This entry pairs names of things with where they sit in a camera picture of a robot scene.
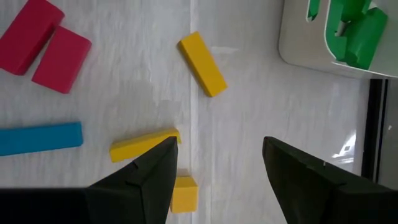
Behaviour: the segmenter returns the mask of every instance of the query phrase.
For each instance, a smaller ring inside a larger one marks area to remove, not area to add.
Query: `small yellow cube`
[[[198,186],[192,177],[177,177],[175,180],[172,213],[194,212],[198,206]]]

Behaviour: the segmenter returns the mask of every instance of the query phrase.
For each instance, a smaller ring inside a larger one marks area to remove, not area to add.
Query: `white holder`
[[[326,43],[331,0],[320,0],[318,15],[307,19],[310,0],[285,0],[280,56],[289,64],[353,78],[398,78],[398,0],[374,2],[389,17],[369,70],[336,60]]]

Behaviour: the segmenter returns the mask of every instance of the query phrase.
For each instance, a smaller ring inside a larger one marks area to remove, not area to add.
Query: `yellow block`
[[[208,96],[214,97],[227,89],[228,86],[199,32],[182,39],[179,47]]]
[[[172,213],[194,212],[198,206],[198,186],[192,177],[177,177],[175,180]]]
[[[178,143],[181,143],[180,133],[175,128],[114,143],[109,150],[111,160],[112,162],[119,162],[140,156],[171,136],[176,136]]]

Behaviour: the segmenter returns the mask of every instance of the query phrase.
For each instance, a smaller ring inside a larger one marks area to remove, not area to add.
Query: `black frame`
[[[372,79],[369,86],[368,115],[361,175],[379,182],[380,155],[389,80]]]

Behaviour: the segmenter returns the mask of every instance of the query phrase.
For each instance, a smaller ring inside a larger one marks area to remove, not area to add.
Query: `white surface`
[[[113,140],[172,126],[183,140],[179,173],[194,176],[200,199],[197,212],[170,214],[168,223],[285,223],[262,160],[264,136],[338,162],[332,157],[356,134],[359,157],[345,169],[359,172],[368,81],[284,63],[277,51],[283,2],[51,2],[67,15],[62,25],[93,48],[70,95],[30,82],[39,60],[24,77],[1,71],[0,127],[81,120],[85,143],[0,157],[1,186],[90,185],[129,162],[111,163]],[[0,1],[0,34],[24,3]],[[193,30],[228,82],[216,98],[204,95],[176,49]]]
[[[376,0],[389,20],[371,67],[363,70],[336,61],[326,42],[325,32],[331,0],[320,0],[319,12],[308,21],[310,0],[285,0],[279,50],[289,64],[354,78],[397,78],[398,19],[396,0]]]

